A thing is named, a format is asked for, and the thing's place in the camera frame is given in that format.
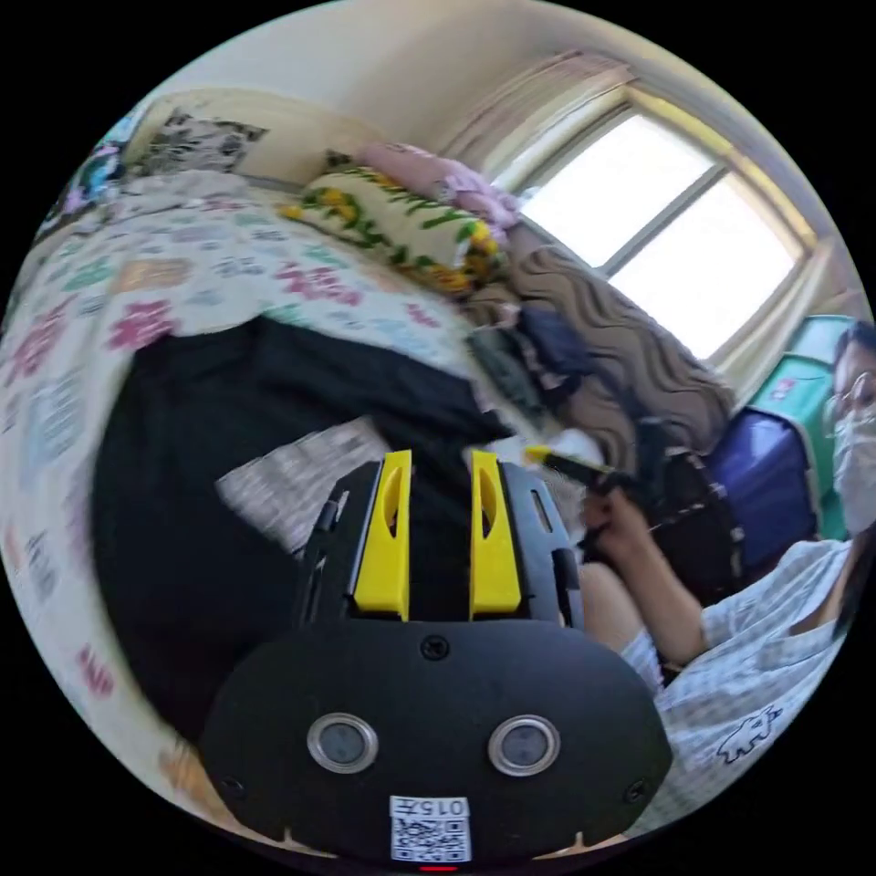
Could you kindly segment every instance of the screw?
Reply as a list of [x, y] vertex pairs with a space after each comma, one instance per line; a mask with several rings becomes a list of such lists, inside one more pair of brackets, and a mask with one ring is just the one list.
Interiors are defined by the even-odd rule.
[[246, 794], [244, 786], [236, 778], [230, 776], [226, 776], [222, 780], [222, 787], [228, 792], [230, 797], [237, 800], [242, 799]]
[[623, 792], [623, 802], [624, 803], [637, 803], [642, 797], [645, 796], [645, 792], [648, 790], [648, 783], [643, 779], [639, 779], [638, 782], [633, 782], [624, 792]]
[[450, 644], [442, 636], [426, 636], [420, 643], [420, 654], [426, 660], [443, 660], [450, 653]]

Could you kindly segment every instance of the striped shirt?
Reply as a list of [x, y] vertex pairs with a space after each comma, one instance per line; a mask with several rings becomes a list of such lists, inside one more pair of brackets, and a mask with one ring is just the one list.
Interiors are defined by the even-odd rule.
[[708, 651], [664, 688], [644, 631], [623, 654], [654, 690], [674, 762], [625, 836], [697, 810], [732, 785], [814, 693], [841, 645], [834, 621], [791, 635], [828, 597], [850, 543], [800, 542], [751, 587], [703, 611]]

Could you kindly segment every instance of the label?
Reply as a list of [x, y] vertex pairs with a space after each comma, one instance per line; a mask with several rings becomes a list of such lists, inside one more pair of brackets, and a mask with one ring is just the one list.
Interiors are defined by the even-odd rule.
[[787, 394], [794, 389], [797, 381], [791, 377], [783, 377], [777, 384], [776, 388], [769, 393], [769, 397], [773, 402], [783, 402]]
[[472, 859], [465, 797], [390, 797], [393, 860], [455, 864]]

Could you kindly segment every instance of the hand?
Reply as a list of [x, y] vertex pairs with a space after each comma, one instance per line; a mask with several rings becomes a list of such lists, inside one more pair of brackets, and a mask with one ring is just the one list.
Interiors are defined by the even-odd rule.
[[581, 523], [588, 531], [602, 529], [596, 545], [615, 561], [653, 542], [645, 515], [619, 488], [609, 495], [588, 491], [581, 508]]

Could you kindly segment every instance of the window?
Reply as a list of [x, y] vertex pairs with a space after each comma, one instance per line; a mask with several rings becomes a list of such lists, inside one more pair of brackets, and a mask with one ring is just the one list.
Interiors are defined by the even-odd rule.
[[524, 215], [707, 359], [804, 255], [716, 158], [627, 111], [558, 162]]

